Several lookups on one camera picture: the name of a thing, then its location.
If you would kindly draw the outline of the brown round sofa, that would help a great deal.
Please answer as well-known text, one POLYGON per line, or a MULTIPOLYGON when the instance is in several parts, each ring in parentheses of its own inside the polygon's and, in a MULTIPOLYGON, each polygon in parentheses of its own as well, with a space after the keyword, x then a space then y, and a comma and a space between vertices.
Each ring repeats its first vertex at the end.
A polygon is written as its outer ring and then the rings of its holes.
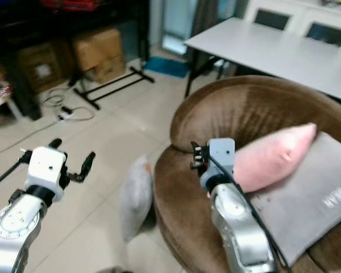
POLYGON ((230 273, 207 193, 190 168, 192 142, 232 138, 236 148, 291 126, 314 123, 341 142, 341 104, 316 89, 271 76, 233 76, 199 88, 176 110, 170 146, 156 162, 160 233, 186 273, 230 273))

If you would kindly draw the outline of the grey plain pillow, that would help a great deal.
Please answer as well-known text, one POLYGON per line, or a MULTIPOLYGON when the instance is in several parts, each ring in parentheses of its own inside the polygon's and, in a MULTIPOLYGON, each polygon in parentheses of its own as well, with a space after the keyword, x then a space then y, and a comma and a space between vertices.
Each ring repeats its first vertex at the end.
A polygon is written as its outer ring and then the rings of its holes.
POLYGON ((127 169, 120 190, 119 223, 125 243, 131 242, 147 226, 153 205, 153 174, 148 158, 140 156, 127 169))

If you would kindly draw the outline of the pink pillow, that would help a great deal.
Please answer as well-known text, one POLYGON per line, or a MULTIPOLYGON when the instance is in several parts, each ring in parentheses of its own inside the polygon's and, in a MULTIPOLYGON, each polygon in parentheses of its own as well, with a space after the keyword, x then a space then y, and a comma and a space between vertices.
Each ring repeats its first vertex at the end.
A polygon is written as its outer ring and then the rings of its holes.
POLYGON ((238 149, 234 179, 244 193, 257 192, 290 176, 313 144, 318 125, 307 123, 273 132, 238 149))

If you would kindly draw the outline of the blue floor mat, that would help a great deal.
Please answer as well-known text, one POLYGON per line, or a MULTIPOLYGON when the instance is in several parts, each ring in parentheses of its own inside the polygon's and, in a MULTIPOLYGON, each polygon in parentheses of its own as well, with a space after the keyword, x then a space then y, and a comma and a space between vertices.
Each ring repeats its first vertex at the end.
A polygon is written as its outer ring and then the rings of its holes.
POLYGON ((163 58, 152 56, 144 63, 144 69, 162 73, 163 75, 175 76, 177 78, 184 78, 189 73, 189 67, 185 62, 172 60, 170 58, 163 58))

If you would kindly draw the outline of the white power strip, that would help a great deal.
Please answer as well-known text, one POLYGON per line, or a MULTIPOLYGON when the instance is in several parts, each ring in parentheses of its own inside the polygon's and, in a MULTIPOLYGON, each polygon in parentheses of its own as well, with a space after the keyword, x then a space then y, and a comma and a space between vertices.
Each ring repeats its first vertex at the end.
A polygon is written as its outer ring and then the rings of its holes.
POLYGON ((61 106, 58 109, 58 119, 61 121, 70 120, 74 116, 74 109, 67 106, 61 106))

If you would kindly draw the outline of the small cluttered side table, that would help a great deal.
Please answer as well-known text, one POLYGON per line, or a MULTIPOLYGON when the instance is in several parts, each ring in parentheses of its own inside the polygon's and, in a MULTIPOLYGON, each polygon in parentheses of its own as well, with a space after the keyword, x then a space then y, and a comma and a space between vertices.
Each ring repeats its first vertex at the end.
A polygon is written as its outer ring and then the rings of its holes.
POLYGON ((14 88, 0 71, 0 127, 18 122, 23 117, 13 99, 13 94, 14 88))

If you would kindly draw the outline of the dark labelled cardboard box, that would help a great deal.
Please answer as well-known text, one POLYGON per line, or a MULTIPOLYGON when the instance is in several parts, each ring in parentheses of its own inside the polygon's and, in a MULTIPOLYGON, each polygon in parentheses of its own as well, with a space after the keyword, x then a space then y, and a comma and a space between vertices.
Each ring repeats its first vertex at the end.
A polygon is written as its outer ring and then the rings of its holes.
POLYGON ((40 94, 66 83, 74 69, 71 49, 67 42, 61 40, 19 50, 17 63, 32 94, 40 94))

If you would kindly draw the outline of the light cardboard box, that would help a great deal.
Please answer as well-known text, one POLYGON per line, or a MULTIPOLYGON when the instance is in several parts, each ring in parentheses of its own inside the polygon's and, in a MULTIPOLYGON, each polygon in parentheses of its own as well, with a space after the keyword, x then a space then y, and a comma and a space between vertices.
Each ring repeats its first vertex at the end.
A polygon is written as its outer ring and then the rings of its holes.
POLYGON ((122 36, 116 28, 81 34, 73 47, 80 70, 96 83, 108 83, 126 72, 122 36))

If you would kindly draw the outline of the grey printed flat cushion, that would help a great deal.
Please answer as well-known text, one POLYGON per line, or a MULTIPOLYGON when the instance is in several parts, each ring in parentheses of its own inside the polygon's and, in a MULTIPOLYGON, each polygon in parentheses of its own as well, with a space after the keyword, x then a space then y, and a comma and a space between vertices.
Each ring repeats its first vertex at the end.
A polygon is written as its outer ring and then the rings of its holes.
POLYGON ((341 222, 341 142, 321 132, 286 179, 250 200, 288 263, 341 222))

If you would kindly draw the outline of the white folding table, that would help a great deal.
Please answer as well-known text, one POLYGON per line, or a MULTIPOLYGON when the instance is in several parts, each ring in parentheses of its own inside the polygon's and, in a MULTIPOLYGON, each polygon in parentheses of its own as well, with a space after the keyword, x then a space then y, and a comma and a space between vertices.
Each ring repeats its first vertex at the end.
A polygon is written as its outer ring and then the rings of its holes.
POLYGON ((211 56, 199 68, 190 67, 185 95, 197 76, 218 60, 246 66, 267 75, 308 86, 341 104, 341 48, 253 22, 230 18, 184 42, 194 52, 211 56))

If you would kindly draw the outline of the grey curtain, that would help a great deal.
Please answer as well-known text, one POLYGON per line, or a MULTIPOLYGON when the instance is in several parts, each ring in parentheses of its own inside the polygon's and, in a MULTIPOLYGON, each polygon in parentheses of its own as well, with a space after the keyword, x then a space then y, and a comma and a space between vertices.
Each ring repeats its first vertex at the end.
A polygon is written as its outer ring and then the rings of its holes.
POLYGON ((196 0, 189 38, 217 25, 219 0, 196 0))

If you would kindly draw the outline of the red bag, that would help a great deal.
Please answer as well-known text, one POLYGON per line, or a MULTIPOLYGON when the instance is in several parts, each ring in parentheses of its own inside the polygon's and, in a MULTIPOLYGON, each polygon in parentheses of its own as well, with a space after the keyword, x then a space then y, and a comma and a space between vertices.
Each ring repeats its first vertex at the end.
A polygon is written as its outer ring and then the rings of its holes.
POLYGON ((102 0, 40 0, 43 7, 58 11, 94 11, 102 0))

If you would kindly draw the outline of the black chair back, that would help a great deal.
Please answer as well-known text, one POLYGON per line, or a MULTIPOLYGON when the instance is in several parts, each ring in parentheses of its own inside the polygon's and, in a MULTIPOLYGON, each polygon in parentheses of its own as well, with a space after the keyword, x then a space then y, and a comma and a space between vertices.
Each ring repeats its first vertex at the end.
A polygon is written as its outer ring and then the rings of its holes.
POLYGON ((291 15, 281 11, 259 9, 254 16, 254 23, 280 31, 285 31, 291 19, 291 15))
POLYGON ((341 28, 323 23, 313 23, 306 32, 306 38, 341 47, 341 28))

